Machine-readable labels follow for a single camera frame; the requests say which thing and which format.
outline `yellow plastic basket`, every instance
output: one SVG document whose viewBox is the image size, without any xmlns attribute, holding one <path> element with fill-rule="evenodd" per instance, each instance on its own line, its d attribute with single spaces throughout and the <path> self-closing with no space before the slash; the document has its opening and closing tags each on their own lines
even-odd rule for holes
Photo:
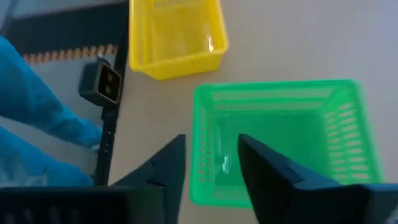
<svg viewBox="0 0 398 224">
<path fill-rule="evenodd" d="M 157 80 L 216 70 L 228 49 L 220 0 L 130 0 L 130 67 Z"/>
</svg>

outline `green plastic basket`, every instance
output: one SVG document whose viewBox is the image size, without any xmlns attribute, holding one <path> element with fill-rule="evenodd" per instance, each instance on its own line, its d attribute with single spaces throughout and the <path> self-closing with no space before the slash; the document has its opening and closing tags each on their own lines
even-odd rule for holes
<svg viewBox="0 0 398 224">
<path fill-rule="evenodd" d="M 359 92 L 352 80 L 199 86 L 191 199 L 251 207 L 237 151 L 241 133 L 342 184 L 380 182 Z"/>
</svg>

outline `plastic basket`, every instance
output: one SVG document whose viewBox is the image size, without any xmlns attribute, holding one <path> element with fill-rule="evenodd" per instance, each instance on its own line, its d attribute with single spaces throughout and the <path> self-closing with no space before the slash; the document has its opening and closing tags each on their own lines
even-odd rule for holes
<svg viewBox="0 0 398 224">
<path fill-rule="evenodd" d="M 365 114 L 352 80 L 199 86 L 191 199 L 251 206 L 239 165 L 240 133 L 342 184 L 380 182 Z"/>
<path fill-rule="evenodd" d="M 157 80 L 216 70 L 228 49 L 219 0 L 131 0 L 130 67 Z"/>
</svg>

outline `table surface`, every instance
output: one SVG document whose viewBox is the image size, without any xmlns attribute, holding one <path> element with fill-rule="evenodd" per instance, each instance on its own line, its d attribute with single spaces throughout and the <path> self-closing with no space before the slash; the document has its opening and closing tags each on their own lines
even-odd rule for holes
<svg viewBox="0 0 398 224">
<path fill-rule="evenodd" d="M 128 72 L 109 184 L 187 134 L 180 223 L 256 223 L 251 210 L 189 199 L 193 90 L 202 83 L 354 78 L 365 89 L 386 180 L 398 182 L 398 1 L 222 0 L 230 41 L 220 69 L 166 82 Z"/>
</svg>

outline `blue cloth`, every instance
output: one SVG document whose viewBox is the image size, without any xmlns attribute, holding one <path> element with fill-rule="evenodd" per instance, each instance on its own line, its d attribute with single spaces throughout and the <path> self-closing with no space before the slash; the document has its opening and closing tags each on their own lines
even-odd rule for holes
<svg viewBox="0 0 398 224">
<path fill-rule="evenodd" d="M 1 36 L 0 96 L 0 116 L 34 126 L 79 146 L 90 148 L 100 143 L 102 130 L 77 117 L 61 103 Z M 49 186 L 93 185 L 91 178 L 78 168 L 55 161 L 0 127 L 0 169 L 11 176 L 12 165 L 18 162 L 28 175 L 47 175 Z"/>
</svg>

